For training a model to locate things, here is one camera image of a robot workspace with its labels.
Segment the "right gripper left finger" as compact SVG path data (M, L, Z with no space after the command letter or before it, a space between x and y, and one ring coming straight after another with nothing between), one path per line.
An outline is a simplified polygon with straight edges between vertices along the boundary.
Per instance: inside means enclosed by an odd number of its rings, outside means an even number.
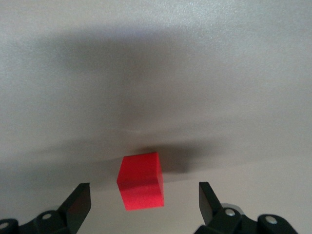
M48 210L20 225L1 219L0 234L77 234L91 209L90 184L81 183L56 210Z

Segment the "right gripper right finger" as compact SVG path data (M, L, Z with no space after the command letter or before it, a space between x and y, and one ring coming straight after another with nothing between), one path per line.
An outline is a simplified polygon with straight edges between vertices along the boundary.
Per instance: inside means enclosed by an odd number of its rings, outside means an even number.
M222 205L208 182L199 183L199 208L205 224L195 234L299 234L278 215L262 214L254 221L238 208Z

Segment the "red cube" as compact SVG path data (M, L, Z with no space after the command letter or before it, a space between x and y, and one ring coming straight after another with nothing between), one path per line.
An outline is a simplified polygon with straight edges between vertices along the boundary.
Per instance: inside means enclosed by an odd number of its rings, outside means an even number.
M127 211L164 206L164 181L157 152L125 156L117 176Z

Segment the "brown table mat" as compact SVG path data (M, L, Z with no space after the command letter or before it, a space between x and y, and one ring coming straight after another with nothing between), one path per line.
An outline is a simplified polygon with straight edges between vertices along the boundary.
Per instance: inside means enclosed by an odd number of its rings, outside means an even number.
M127 211L152 152L164 206ZM88 182L78 234L193 234L201 181L312 234L312 0L0 0L0 219Z

